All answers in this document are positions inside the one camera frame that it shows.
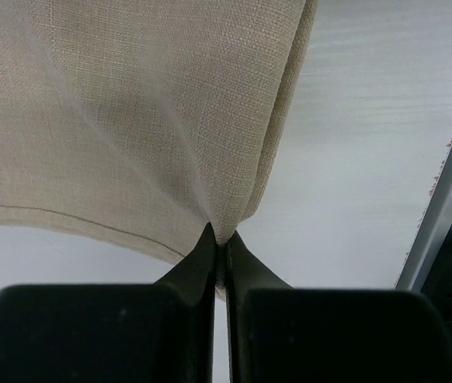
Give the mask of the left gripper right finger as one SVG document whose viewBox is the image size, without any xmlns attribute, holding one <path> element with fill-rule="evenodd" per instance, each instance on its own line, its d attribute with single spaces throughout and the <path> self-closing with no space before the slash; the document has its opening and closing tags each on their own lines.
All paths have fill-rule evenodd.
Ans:
<svg viewBox="0 0 452 383">
<path fill-rule="evenodd" d="M 225 247 L 234 382 L 452 382 L 452 341 L 421 295 L 289 286 L 238 235 Z"/>
</svg>

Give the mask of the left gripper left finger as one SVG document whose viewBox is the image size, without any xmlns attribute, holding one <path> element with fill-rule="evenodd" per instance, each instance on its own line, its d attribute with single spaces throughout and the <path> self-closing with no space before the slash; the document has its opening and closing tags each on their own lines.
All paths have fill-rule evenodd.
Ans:
<svg viewBox="0 0 452 383">
<path fill-rule="evenodd" d="M 0 290 L 0 382 L 209 382 L 215 237 L 152 284 Z"/>
</svg>

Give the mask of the beige cloth napkin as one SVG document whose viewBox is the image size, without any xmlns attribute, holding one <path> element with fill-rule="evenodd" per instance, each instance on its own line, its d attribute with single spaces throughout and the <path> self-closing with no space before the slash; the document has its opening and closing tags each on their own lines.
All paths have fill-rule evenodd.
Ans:
<svg viewBox="0 0 452 383">
<path fill-rule="evenodd" d="M 0 225 L 168 263 L 258 208 L 314 1 L 0 1 Z"/>
</svg>

